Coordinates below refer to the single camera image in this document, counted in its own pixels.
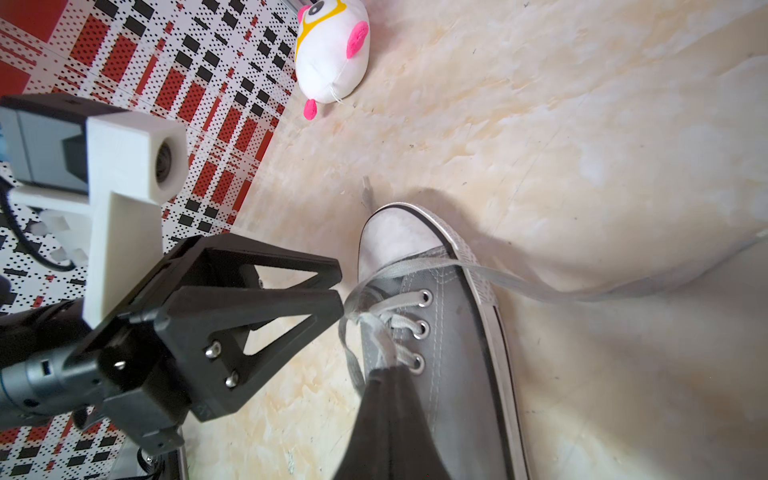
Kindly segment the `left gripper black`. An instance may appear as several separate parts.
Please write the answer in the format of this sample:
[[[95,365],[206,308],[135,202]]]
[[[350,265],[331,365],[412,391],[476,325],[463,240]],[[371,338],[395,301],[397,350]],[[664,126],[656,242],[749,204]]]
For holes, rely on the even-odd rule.
[[[308,272],[294,289],[258,289],[260,267]],[[1,426],[70,413],[108,419],[150,454],[182,444],[189,414],[240,410],[343,314],[337,260],[233,233],[186,239],[98,326],[81,300],[1,319]]]

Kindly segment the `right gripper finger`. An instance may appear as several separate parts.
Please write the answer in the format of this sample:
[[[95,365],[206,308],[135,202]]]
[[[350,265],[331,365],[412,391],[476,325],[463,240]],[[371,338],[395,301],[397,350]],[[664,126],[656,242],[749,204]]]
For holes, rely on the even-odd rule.
[[[374,369],[336,479],[447,479],[404,366]]]

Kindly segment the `grey shoelace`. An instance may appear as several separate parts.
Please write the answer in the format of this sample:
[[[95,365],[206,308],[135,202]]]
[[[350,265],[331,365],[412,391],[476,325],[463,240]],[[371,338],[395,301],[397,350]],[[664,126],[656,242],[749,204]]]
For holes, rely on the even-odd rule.
[[[514,273],[493,269],[478,264],[474,259],[453,259],[450,257],[415,256],[392,262],[372,275],[362,279],[352,290],[344,303],[344,316],[339,321],[338,335],[346,356],[349,377],[358,395],[365,389],[365,376],[355,354],[348,347],[346,328],[349,322],[366,325],[370,337],[378,349],[376,368],[387,368],[399,364],[412,367],[416,373],[423,371],[424,359],[415,352],[398,344],[389,332],[390,327],[414,330],[416,323],[397,311],[406,307],[427,307],[434,296],[427,295],[424,289],[416,292],[399,293],[394,297],[365,305],[364,291],[375,281],[407,277],[421,271],[431,271],[447,267],[460,268],[469,273],[469,278],[478,278],[482,284],[492,283],[504,289],[540,302],[586,302],[595,303],[625,298],[641,298],[656,295],[686,285],[712,270],[730,257],[767,240],[767,231],[762,230],[746,237],[710,258],[702,258],[682,263],[666,271],[639,278],[608,288],[563,292],[541,282],[532,283]]]

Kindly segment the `grey canvas sneaker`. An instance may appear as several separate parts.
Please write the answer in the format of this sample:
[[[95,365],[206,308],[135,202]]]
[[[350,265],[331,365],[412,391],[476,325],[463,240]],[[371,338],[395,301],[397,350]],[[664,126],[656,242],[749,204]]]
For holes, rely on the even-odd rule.
[[[504,326],[491,284],[470,270],[464,239],[418,205],[375,211],[360,239],[364,365],[377,324],[392,334],[427,438],[453,479],[527,479]]]

